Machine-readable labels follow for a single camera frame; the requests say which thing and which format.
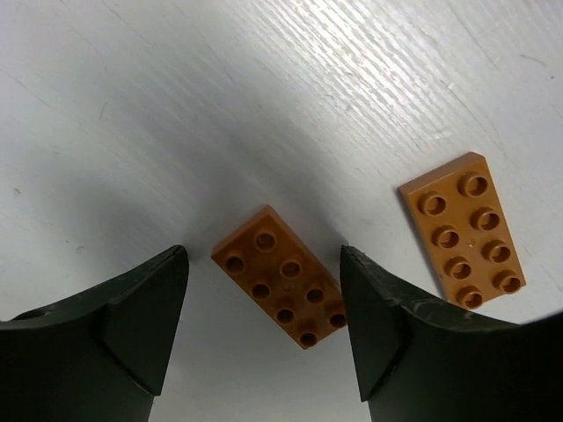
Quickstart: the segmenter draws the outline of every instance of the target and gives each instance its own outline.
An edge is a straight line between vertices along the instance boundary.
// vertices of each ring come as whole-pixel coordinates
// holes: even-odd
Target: tan lego brick
[[[526,284],[483,156],[467,153],[399,191],[450,302],[475,309]]]
[[[271,207],[211,258],[303,349],[346,326],[336,281]]]

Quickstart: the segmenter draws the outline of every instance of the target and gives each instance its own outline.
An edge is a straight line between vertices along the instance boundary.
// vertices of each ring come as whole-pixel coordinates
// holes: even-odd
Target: white wooden surface
[[[209,258],[266,203],[436,292],[395,188],[475,150],[528,281],[480,312],[563,308],[558,0],[3,0],[0,93],[0,318],[192,254],[152,421],[368,420],[347,332],[302,352]]]

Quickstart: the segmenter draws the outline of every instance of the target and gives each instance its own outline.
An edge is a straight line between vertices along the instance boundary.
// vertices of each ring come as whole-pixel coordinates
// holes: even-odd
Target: orange lego brick
[[[303,349],[347,324],[336,281],[271,207],[211,258]]]
[[[526,284],[483,156],[469,152],[399,191],[450,302],[475,309]]]

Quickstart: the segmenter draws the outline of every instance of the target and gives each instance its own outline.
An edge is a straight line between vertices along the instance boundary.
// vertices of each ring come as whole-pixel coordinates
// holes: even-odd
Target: black plastic
[[[186,293],[174,246],[134,270],[0,323],[0,420],[144,422]]]
[[[526,325],[481,316],[349,246],[340,282],[372,420],[560,419],[563,313]]]

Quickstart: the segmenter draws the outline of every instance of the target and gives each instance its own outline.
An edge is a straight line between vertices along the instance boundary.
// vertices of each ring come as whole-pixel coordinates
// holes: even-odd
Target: lego brick
[[[271,207],[218,244],[212,259],[303,349],[347,324],[336,281]]]
[[[469,152],[399,191],[450,302],[475,309],[526,284],[483,156]]]

